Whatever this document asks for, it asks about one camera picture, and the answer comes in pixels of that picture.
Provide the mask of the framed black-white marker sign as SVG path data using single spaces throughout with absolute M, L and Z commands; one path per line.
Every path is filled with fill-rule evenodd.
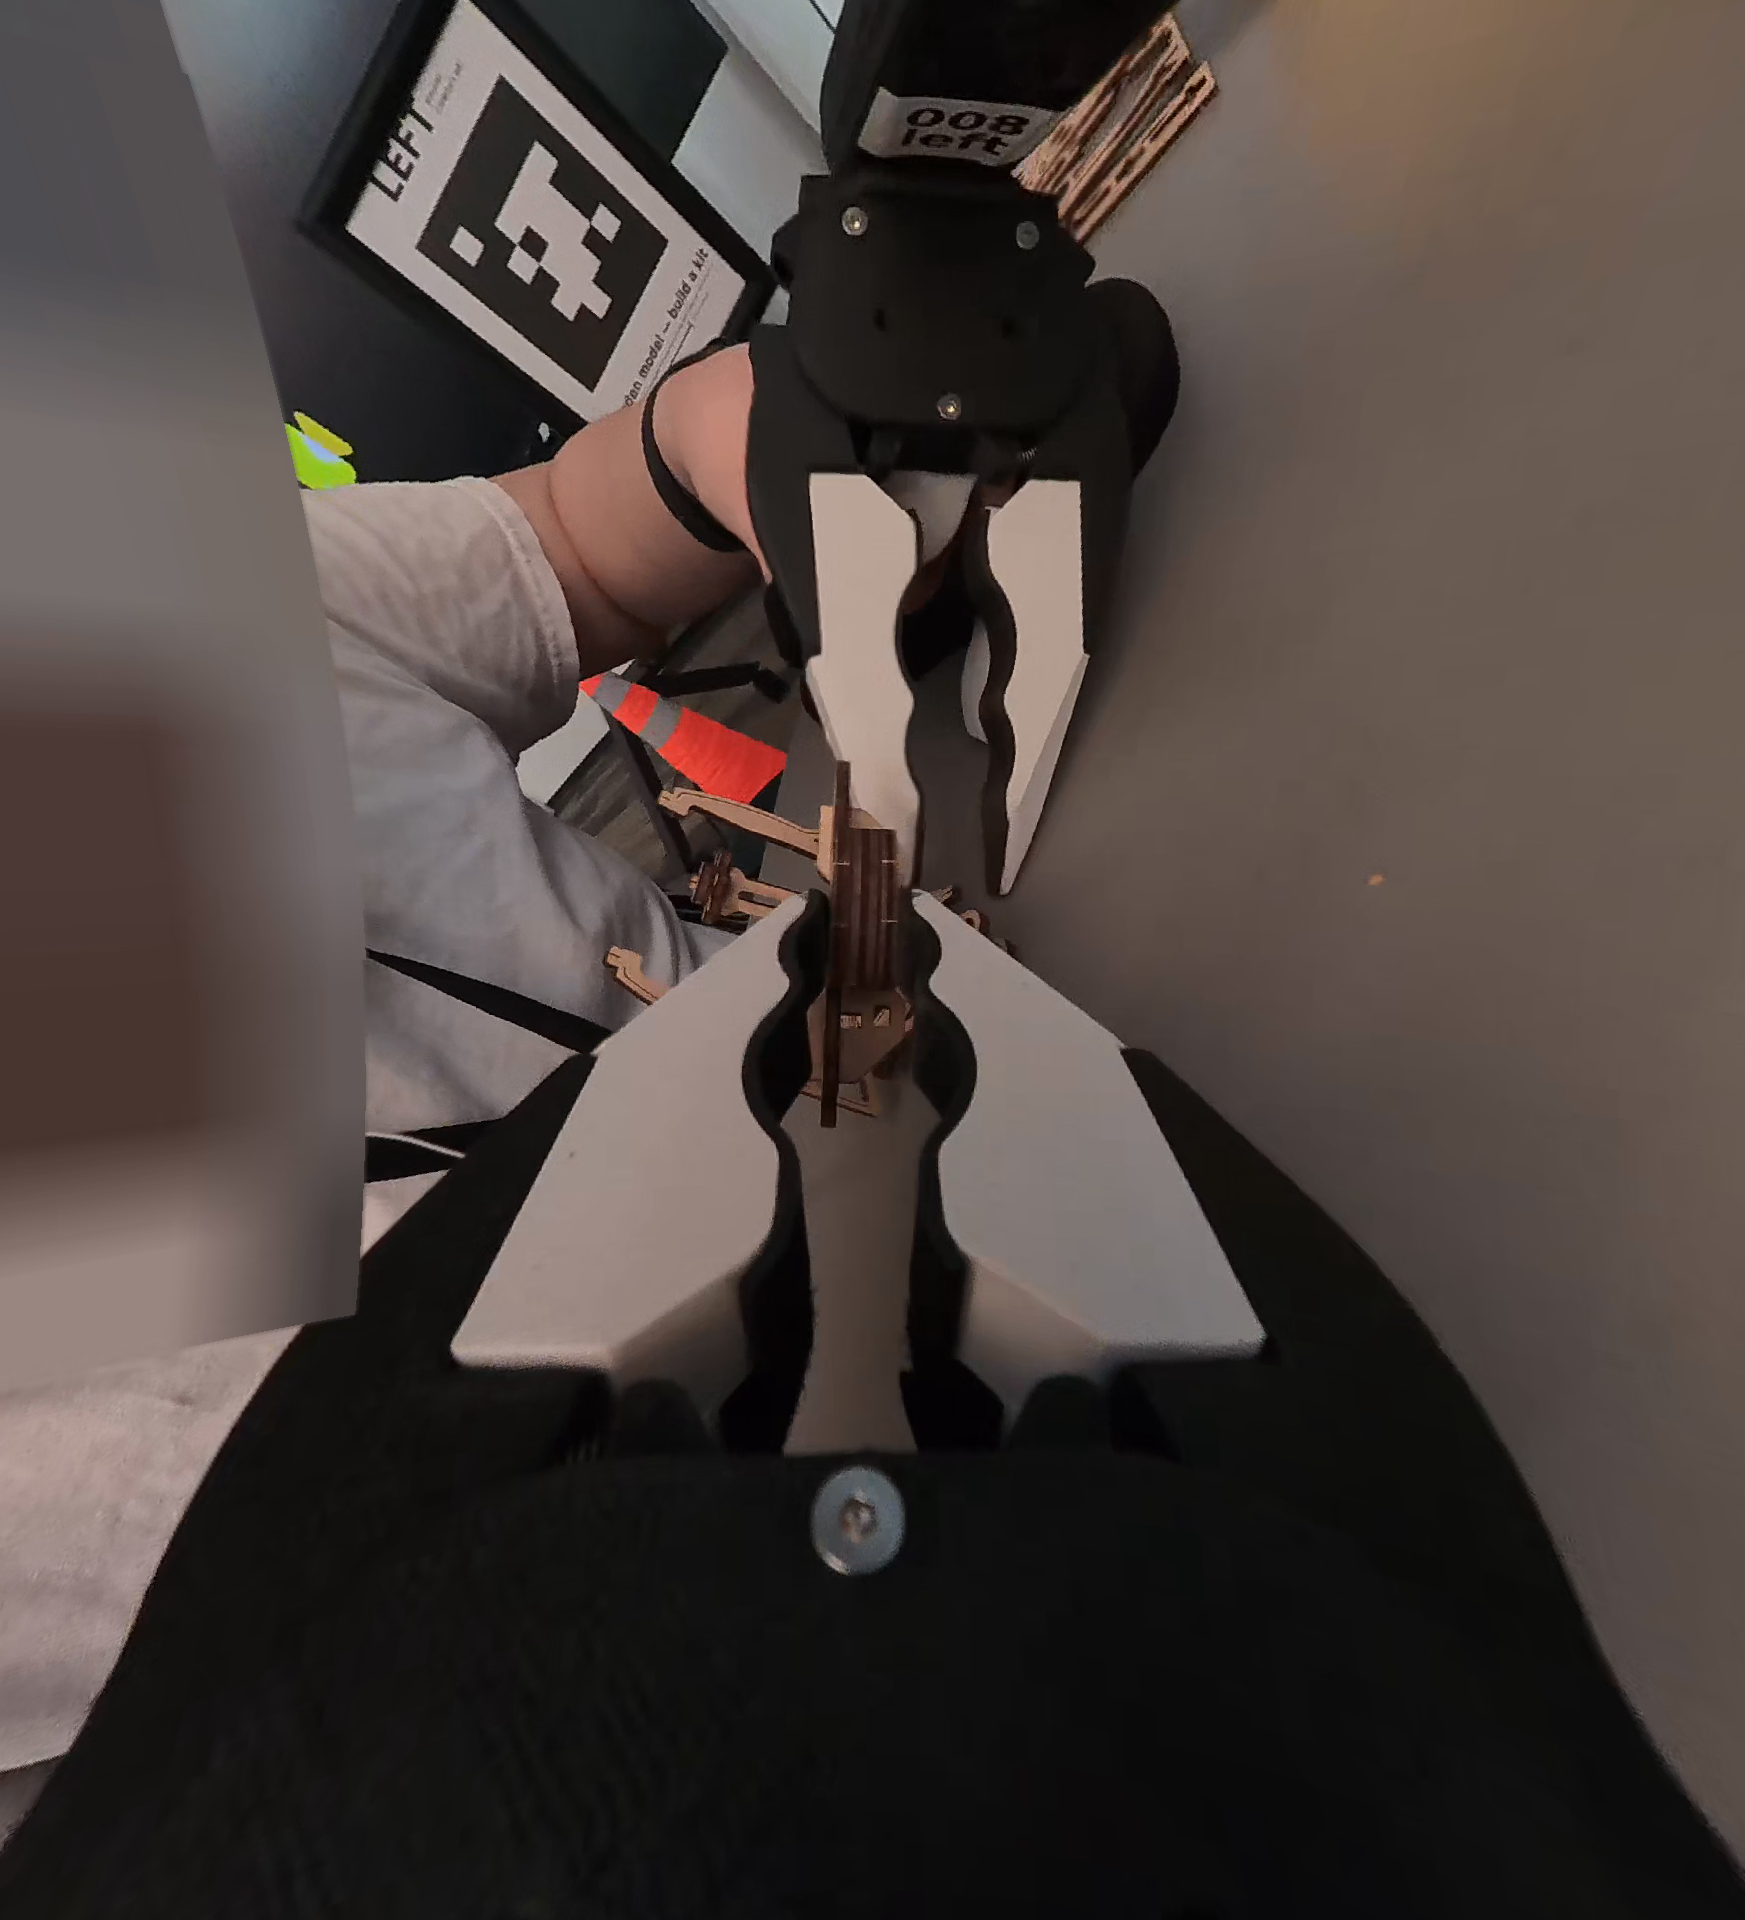
M 566 426 L 760 320 L 775 278 L 518 3 L 399 3 L 301 227 Z

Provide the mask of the wooden model assembly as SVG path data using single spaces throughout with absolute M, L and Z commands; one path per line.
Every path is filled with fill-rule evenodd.
M 815 830 L 698 793 L 670 811 L 734 812 L 763 837 L 810 854 L 821 895 L 785 895 L 738 879 L 698 883 L 698 905 L 751 900 L 749 932 L 709 969 L 598 1045 L 576 1101 L 580 1127 L 626 1144 L 644 1127 L 659 1144 L 712 1139 L 760 1160 L 738 1139 L 781 1138 L 782 1116 L 815 1094 L 823 1122 L 899 1063 L 933 1113 L 920 1160 L 981 1120 L 978 1068 L 992 1042 L 1035 1086 L 1050 993 L 982 927 L 933 895 L 907 886 L 899 840 L 846 806 L 846 774 Z

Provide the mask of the laser-cut wooden parts sheet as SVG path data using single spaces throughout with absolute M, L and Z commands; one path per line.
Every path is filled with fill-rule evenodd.
M 1213 92 L 1212 63 L 1167 10 L 1017 164 L 1013 180 L 1050 198 L 1064 230 L 1088 243 Z

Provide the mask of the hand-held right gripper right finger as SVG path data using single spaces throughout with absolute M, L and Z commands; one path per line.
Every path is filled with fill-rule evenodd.
M 912 895 L 917 1154 L 908 1410 L 1019 1410 L 1050 1376 L 1262 1356 L 1250 1311 L 1125 1049 Z

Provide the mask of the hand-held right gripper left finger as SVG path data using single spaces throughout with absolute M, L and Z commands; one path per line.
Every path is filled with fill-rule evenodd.
M 800 1168 L 828 904 L 797 895 L 593 1056 L 452 1359 L 793 1406 L 810 1362 Z

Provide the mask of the person's left forearm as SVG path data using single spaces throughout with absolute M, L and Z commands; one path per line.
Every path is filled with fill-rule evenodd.
M 640 420 L 619 409 L 552 460 L 496 477 L 558 579 L 582 679 L 655 656 L 760 583 L 751 549 L 716 551 L 670 512 L 644 463 Z

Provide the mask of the orange traffic cone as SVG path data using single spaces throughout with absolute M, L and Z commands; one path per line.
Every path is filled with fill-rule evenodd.
M 697 790 L 754 803 L 782 776 L 790 756 L 626 674 L 582 679 L 586 693 L 619 730 Z

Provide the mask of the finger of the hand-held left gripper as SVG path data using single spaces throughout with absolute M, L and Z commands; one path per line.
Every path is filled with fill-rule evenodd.
M 902 883 L 917 868 L 917 785 L 908 767 L 912 683 L 899 604 L 917 574 L 917 522 L 864 470 L 807 477 L 818 652 L 807 683 L 854 803 L 890 830 Z
M 982 883 L 1006 898 L 1027 864 L 1088 666 L 1078 480 L 1030 477 L 986 508 L 966 570 L 982 636 L 970 702 L 986 748 Z

